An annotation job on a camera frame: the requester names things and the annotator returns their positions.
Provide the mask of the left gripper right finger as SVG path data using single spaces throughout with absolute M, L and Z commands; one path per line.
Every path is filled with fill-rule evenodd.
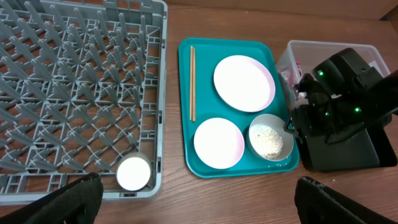
M 302 224 L 395 224 L 309 176 L 297 181 L 294 202 Z

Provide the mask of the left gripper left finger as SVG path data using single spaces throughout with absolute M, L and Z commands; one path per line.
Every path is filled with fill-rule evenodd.
M 1 223 L 93 223 L 102 198 L 100 176 L 92 172 L 1 217 Z

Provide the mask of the white cup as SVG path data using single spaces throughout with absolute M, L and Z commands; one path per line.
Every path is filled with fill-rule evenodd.
M 148 184 L 151 175 L 149 158 L 139 152 L 131 152 L 119 161 L 116 180 L 124 190 L 137 191 Z

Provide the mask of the grey bowl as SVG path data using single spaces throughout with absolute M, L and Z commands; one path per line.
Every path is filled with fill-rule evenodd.
M 285 122 L 273 114 L 261 114 L 253 119 L 247 134 L 248 149 L 258 158 L 282 161 L 294 148 L 294 137 L 284 130 Z

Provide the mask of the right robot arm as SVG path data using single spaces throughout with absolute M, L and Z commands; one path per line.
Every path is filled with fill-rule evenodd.
M 317 65 L 294 87 L 308 103 L 291 111 L 284 129 L 300 139 L 340 143 L 366 128 L 385 126 L 397 114 L 397 72 L 382 77 L 352 48 Z

